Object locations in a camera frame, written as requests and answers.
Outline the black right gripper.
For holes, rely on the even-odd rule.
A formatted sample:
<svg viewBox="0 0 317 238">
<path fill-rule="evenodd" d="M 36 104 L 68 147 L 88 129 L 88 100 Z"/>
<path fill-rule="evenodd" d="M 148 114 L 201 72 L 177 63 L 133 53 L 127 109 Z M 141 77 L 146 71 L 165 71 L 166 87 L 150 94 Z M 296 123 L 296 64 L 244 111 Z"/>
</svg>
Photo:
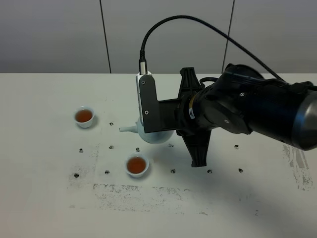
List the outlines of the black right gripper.
<svg viewBox="0 0 317 238">
<path fill-rule="evenodd" d="M 192 67 L 181 69 L 180 74 L 182 79 L 178 99 L 181 103 L 175 111 L 179 126 L 176 133 L 184 140 L 192 158 L 191 166 L 204 167 L 207 165 L 211 129 L 198 120 L 198 113 L 194 112 L 194 100 L 205 85 L 199 82 Z"/>
</svg>

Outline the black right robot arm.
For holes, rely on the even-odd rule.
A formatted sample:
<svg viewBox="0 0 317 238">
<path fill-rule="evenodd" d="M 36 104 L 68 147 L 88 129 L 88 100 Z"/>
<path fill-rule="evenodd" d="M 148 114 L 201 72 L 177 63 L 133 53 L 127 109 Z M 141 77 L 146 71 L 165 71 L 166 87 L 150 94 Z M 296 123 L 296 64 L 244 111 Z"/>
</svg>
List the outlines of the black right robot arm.
<svg viewBox="0 0 317 238">
<path fill-rule="evenodd" d="M 184 105 L 184 128 L 178 132 L 192 167 L 207 164 L 211 131 L 257 132 L 301 150 L 317 146 L 317 88 L 311 82 L 290 84 L 265 79 L 255 69 L 229 64 L 210 86 Z"/>
</svg>

